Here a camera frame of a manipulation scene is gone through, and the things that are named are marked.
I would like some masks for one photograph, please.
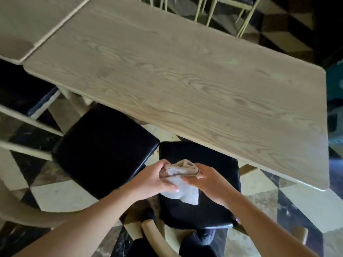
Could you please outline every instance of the hand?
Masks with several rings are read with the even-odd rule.
[[[182,180],[203,191],[212,201],[227,207],[224,195],[227,194],[228,189],[234,189],[234,187],[214,168],[200,163],[195,163],[195,165],[199,168],[199,177],[182,177]]]
[[[170,163],[166,159],[162,159],[155,164],[147,166],[125,184],[126,188],[135,192],[137,200],[146,199],[164,191],[179,191],[176,185],[160,179],[160,171],[165,164]]]

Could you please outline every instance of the folded cloth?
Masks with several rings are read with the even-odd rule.
[[[166,164],[160,172],[160,178],[178,186],[178,192],[163,192],[163,196],[171,199],[180,199],[182,202],[197,205],[199,203],[199,189],[182,181],[181,177],[198,177],[199,170],[189,160],[181,160],[173,165]]]

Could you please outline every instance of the wooden table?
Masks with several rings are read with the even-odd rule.
[[[24,68],[281,177],[329,187],[325,72],[313,64],[135,0],[91,0]]]
[[[89,0],[1,0],[0,59],[29,56]]]

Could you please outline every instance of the forearm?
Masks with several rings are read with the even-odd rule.
[[[240,220],[262,257],[317,256],[231,185],[227,186],[225,203]]]
[[[41,237],[15,257],[91,256],[118,218],[135,201],[132,190],[122,186]]]

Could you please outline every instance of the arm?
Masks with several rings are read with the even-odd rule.
[[[201,177],[183,177],[183,181],[198,187],[214,202],[229,209],[240,220],[261,256],[317,256],[255,207],[214,168],[199,163],[196,166]]]
[[[164,183],[159,178],[159,172],[166,163],[169,162],[160,160],[147,166],[131,181],[27,246],[15,257],[91,256],[118,218],[134,202],[163,191],[178,190],[174,184]]]

